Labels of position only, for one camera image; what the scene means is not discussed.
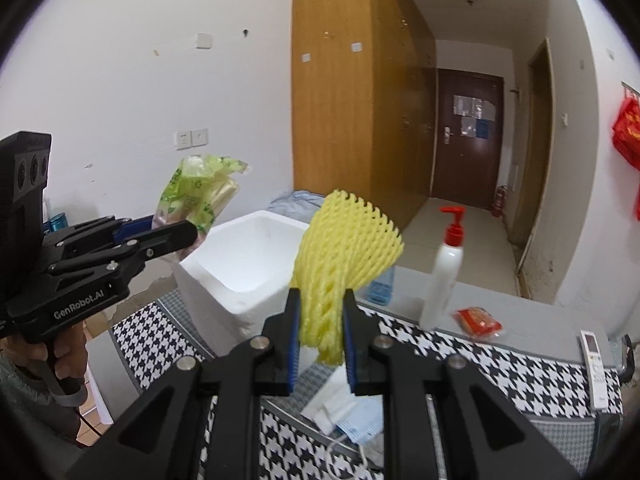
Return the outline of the person left hand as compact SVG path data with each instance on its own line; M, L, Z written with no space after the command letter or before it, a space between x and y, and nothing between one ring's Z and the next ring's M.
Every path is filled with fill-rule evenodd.
M59 333L53 345L54 371L58 379L84 378L88 364L87 339L84 326L74 325ZM26 367L37 374L36 364L47 362L48 349L45 344L28 344L20 336L1 339L1 350L16 365Z

